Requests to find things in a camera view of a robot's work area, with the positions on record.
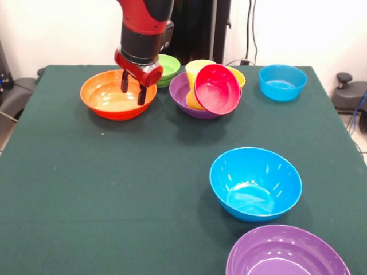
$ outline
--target purple bowl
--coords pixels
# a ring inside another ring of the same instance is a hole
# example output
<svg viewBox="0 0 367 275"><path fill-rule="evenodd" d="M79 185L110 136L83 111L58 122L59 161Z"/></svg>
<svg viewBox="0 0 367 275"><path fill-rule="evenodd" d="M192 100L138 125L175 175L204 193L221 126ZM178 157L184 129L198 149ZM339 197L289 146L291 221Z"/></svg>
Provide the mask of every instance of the purple bowl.
<svg viewBox="0 0 367 275"><path fill-rule="evenodd" d="M317 236L287 225L258 227L233 246L226 275L350 275L342 258Z"/></svg>
<svg viewBox="0 0 367 275"><path fill-rule="evenodd" d="M215 119L221 116L208 111L189 108L186 104L186 96L189 92L190 84L186 73L181 73L172 80L170 84L171 97L179 106L179 108L189 116L195 117L196 119Z"/></svg>

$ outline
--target blue bowl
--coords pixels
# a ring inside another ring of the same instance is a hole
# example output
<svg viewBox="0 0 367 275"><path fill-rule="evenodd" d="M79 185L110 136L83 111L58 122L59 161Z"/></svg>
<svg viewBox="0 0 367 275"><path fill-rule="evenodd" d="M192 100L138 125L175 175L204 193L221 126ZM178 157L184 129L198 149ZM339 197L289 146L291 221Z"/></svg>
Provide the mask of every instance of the blue bowl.
<svg viewBox="0 0 367 275"><path fill-rule="evenodd" d="M210 184L224 209L245 222L267 222L296 205L302 181L282 156L243 147L219 156L210 169Z"/></svg>
<svg viewBox="0 0 367 275"><path fill-rule="evenodd" d="M289 101L297 98L306 84L306 74L293 66L271 65L260 71L261 91L276 101Z"/></svg>

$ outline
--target orange bowl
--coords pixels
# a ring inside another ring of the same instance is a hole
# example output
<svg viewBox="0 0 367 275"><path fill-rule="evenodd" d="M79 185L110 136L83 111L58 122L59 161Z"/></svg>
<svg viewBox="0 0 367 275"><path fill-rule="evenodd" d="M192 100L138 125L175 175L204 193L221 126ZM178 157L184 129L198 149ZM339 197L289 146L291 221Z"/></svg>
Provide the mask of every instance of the orange bowl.
<svg viewBox="0 0 367 275"><path fill-rule="evenodd" d="M80 89L83 103L97 115L110 120L124 121L142 114L157 95L157 85L147 87L145 104L138 105L140 84L128 76L127 92L121 91L123 70L109 70L88 79Z"/></svg>

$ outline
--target green bowl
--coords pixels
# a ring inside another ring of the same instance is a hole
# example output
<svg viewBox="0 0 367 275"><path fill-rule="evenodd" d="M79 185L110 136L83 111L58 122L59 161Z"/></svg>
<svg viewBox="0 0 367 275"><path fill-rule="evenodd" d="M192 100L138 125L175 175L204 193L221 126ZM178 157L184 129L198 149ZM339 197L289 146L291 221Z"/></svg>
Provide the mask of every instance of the green bowl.
<svg viewBox="0 0 367 275"><path fill-rule="evenodd" d="M159 79L157 86L165 87L168 86L171 80L177 75L181 63L175 57L166 54L159 55L159 63L163 67L163 75L161 79Z"/></svg>
<svg viewBox="0 0 367 275"><path fill-rule="evenodd" d="M163 87L167 87L170 85L172 79L167 79L167 80L160 80L158 83L157 83L157 87L158 88L163 88Z"/></svg>

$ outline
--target white wall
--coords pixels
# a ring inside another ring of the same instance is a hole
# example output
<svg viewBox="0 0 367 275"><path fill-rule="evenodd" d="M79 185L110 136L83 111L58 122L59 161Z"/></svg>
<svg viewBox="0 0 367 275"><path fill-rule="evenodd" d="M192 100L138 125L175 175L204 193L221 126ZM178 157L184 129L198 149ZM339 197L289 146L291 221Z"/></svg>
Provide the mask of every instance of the white wall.
<svg viewBox="0 0 367 275"><path fill-rule="evenodd" d="M245 57L248 4L232 0L225 62ZM328 93L340 71L367 81L367 1L257 0L255 34L258 65L310 65Z"/></svg>
<svg viewBox="0 0 367 275"><path fill-rule="evenodd" d="M341 70L367 80L367 1L257 1L258 65L311 65L328 92ZM248 2L232 0L226 62L245 55ZM0 0L0 17L15 78L35 77L48 64L114 64L122 20L116 0Z"/></svg>
<svg viewBox="0 0 367 275"><path fill-rule="evenodd" d="M0 0L0 40L14 78L49 64L115 64L116 0Z"/></svg>

